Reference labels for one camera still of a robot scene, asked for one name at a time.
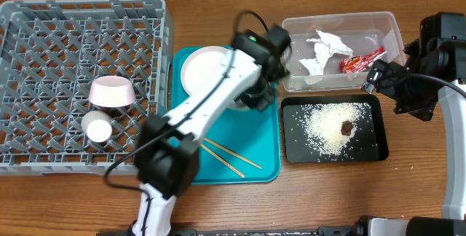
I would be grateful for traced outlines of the grey bowl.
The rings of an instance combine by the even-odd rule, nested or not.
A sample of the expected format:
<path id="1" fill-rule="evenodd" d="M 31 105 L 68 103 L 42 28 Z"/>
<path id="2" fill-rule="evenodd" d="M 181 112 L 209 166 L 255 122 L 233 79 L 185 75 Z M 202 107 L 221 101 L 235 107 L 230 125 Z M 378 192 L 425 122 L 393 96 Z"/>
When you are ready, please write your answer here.
<path id="1" fill-rule="evenodd" d="M 240 99 L 233 100 L 229 105 L 228 109 L 234 111 L 250 111 L 250 108 L 242 102 Z"/>

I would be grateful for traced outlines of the white napkin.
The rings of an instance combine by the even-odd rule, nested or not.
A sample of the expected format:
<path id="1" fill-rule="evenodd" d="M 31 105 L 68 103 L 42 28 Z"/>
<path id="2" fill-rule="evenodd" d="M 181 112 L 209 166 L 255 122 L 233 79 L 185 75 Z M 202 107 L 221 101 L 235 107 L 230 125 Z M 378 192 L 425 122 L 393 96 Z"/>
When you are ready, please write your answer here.
<path id="1" fill-rule="evenodd" d="M 308 70 L 310 76 L 323 75 L 328 60 L 334 54 L 353 56 L 353 50 L 343 43 L 339 36 L 316 30 L 318 39 L 307 39 L 307 43 L 314 44 L 314 58 L 299 59 L 299 62 Z"/>

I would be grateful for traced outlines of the red snack wrapper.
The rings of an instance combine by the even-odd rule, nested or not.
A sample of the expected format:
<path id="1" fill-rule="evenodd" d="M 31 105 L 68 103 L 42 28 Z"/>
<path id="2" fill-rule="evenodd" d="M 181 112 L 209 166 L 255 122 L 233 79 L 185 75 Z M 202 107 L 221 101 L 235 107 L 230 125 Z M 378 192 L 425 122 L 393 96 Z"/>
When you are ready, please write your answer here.
<path id="1" fill-rule="evenodd" d="M 365 71 L 373 62 L 380 59 L 386 53 L 385 48 L 381 46 L 368 55 L 357 55 L 351 58 L 343 59 L 339 64 L 339 70 L 343 74 L 353 74 Z"/>

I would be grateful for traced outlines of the white rice pile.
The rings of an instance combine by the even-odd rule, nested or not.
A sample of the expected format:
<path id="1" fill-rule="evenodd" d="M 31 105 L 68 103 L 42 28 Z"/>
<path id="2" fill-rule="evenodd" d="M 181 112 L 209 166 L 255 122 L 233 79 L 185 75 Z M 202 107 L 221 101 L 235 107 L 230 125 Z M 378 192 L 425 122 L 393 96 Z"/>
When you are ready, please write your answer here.
<path id="1" fill-rule="evenodd" d="M 312 162 L 375 160 L 379 144 L 371 106 L 368 103 L 315 103 L 288 106 L 291 147 Z M 356 125 L 352 136 L 341 134 L 341 124 Z"/>

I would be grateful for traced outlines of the large white plate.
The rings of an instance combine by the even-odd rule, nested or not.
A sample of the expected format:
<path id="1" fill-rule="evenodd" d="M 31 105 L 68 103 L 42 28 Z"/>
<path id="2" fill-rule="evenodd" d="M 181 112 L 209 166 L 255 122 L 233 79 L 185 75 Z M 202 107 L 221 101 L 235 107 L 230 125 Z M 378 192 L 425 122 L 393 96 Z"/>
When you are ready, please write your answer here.
<path id="1" fill-rule="evenodd" d="M 189 54 L 181 68 L 181 84 L 185 92 L 189 96 L 209 93 L 225 70 L 221 64 L 228 54 L 227 48 L 219 46 L 201 47 Z"/>

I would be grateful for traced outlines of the brown food piece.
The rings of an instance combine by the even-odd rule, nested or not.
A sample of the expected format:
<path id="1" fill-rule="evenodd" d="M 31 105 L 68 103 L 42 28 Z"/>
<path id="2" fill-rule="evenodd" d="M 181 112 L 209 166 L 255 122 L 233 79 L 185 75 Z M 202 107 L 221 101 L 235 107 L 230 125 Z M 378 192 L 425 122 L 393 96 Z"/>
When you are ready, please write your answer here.
<path id="1" fill-rule="evenodd" d="M 352 136 L 353 131 L 355 130 L 356 125 L 354 122 L 349 120 L 343 121 L 341 124 L 341 134 L 344 136 Z"/>

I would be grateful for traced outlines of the wooden chopstick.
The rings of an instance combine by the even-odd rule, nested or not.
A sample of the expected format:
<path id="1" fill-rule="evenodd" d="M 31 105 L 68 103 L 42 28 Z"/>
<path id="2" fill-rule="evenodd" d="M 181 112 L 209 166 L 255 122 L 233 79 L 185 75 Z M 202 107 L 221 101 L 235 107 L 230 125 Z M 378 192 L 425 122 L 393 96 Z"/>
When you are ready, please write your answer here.
<path id="1" fill-rule="evenodd" d="M 210 143 L 211 145 L 214 145 L 215 147 L 217 147 L 217 148 L 223 150 L 224 152 L 227 152 L 227 153 L 229 153 L 229 154 L 231 154 L 231 155 L 233 155 L 233 156 L 235 156 L 235 157 L 241 159 L 242 161 L 244 161 L 244 162 L 246 162 L 246 163 L 248 163 L 248 164 L 250 164 L 250 165 L 252 165 L 252 166 L 254 166 L 254 167 L 258 168 L 258 169 L 262 169 L 262 167 L 261 167 L 260 165 L 257 165 L 256 163 L 254 163 L 254 162 L 252 162 L 252 161 L 246 159 L 245 157 L 239 155 L 238 153 L 232 151 L 231 149 L 228 149 L 228 148 L 226 148 L 225 146 L 222 146 L 221 144 L 216 143 L 215 141 L 210 140 L 209 138 L 205 138 L 204 140 L 207 141 L 208 143 Z"/>
<path id="2" fill-rule="evenodd" d="M 218 154 L 216 154 L 215 152 L 213 152 L 211 149 L 209 149 L 208 147 L 206 147 L 205 145 L 201 144 L 200 145 L 207 153 L 209 153 L 210 155 L 212 155 L 213 157 L 215 157 L 219 162 L 221 162 L 223 165 L 225 165 L 226 167 L 228 167 L 228 169 L 230 169 L 231 171 L 233 171 L 234 173 L 236 173 L 240 178 L 245 178 L 245 175 L 243 173 L 241 173 L 238 169 L 236 169 L 235 167 L 233 167 L 231 164 L 229 164 L 226 160 L 224 160 L 222 157 L 220 157 Z"/>

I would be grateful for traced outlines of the pink bowl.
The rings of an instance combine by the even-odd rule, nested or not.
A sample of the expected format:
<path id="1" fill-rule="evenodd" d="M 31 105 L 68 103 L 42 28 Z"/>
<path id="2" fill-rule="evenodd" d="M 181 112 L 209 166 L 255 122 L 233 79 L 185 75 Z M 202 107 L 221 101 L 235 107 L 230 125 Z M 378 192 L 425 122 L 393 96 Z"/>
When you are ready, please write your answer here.
<path id="1" fill-rule="evenodd" d="M 132 82 L 121 76 L 101 76 L 92 81 L 90 103 L 96 106 L 116 108 L 135 102 Z"/>

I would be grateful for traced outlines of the cream paper cup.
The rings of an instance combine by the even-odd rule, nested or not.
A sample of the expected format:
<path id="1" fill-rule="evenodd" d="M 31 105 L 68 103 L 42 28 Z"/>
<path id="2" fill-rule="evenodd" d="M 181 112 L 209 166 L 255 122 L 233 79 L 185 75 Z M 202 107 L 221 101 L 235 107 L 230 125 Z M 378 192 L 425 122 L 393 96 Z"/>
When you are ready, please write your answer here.
<path id="1" fill-rule="evenodd" d="M 94 142 L 107 141 L 112 134 L 111 118 L 102 111 L 90 111 L 82 117 L 82 131 Z"/>

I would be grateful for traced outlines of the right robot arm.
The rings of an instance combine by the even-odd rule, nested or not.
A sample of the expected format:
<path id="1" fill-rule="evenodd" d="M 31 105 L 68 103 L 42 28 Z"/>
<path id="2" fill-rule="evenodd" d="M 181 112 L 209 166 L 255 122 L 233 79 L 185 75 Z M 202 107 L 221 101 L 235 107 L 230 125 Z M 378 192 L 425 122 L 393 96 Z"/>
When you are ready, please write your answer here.
<path id="1" fill-rule="evenodd" d="M 438 12 L 420 23 L 419 38 L 404 48 L 405 65 L 376 60 L 361 89 L 395 101 L 396 114 L 424 122 L 442 110 L 447 182 L 441 218 L 409 220 L 361 216 L 350 235 L 465 236 L 465 15 Z"/>

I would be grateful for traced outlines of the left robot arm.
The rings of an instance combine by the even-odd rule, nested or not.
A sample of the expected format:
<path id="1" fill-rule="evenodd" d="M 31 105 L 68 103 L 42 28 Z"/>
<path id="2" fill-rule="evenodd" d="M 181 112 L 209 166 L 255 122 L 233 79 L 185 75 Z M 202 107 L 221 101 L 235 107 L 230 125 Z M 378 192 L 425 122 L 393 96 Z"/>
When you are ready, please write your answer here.
<path id="1" fill-rule="evenodd" d="M 265 36 L 237 32 L 203 86 L 166 114 L 146 119 L 134 158 L 141 190 L 134 235 L 170 234 L 175 201 L 199 171 L 207 132 L 235 101 L 257 111 L 275 102 L 275 83 L 287 75 L 282 56 L 290 45 L 289 33 L 278 25 Z"/>

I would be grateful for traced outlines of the grey dishwasher rack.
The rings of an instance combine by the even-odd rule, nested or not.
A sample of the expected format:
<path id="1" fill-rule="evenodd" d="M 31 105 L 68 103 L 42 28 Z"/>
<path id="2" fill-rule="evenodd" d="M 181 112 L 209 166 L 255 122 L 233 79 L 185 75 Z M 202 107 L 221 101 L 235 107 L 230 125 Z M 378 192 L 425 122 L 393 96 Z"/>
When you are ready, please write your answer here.
<path id="1" fill-rule="evenodd" d="M 1 174 L 101 175 L 167 110 L 175 26 L 164 0 L 24 0 L 1 5 Z M 82 130 L 101 76 L 129 79 L 135 101 L 110 109 L 111 137 Z"/>

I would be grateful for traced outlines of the black plastic tray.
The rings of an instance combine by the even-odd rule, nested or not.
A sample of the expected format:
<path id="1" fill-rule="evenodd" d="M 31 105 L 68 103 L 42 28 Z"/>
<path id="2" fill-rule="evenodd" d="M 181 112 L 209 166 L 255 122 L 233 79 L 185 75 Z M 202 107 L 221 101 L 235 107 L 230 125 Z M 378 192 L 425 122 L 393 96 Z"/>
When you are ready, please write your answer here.
<path id="1" fill-rule="evenodd" d="M 289 162 L 382 161 L 389 156 L 381 104 L 374 95 L 289 97 L 281 111 Z"/>

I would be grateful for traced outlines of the teal plastic tray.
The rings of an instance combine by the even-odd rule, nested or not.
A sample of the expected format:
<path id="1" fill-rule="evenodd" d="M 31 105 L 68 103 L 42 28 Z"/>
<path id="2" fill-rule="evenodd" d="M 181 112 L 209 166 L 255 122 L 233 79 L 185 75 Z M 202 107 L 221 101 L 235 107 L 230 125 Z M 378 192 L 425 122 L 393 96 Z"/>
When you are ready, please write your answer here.
<path id="1" fill-rule="evenodd" d="M 244 184 L 273 181 L 281 168 L 280 122 L 278 103 L 265 111 L 234 111 L 227 109 L 211 127 L 207 138 L 260 165 L 258 169 L 224 152 L 207 141 L 204 145 L 245 175 L 240 178 L 215 157 L 200 150 L 200 169 L 193 183 Z"/>

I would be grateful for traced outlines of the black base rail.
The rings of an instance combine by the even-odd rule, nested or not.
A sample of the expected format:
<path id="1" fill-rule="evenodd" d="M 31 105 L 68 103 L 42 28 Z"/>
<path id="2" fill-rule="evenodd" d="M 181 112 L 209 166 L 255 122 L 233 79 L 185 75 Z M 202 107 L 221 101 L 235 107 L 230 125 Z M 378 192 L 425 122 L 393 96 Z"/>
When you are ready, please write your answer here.
<path id="1" fill-rule="evenodd" d="M 350 236 L 352 227 L 319 227 L 317 229 L 249 229 L 200 231 L 173 229 L 169 236 Z"/>

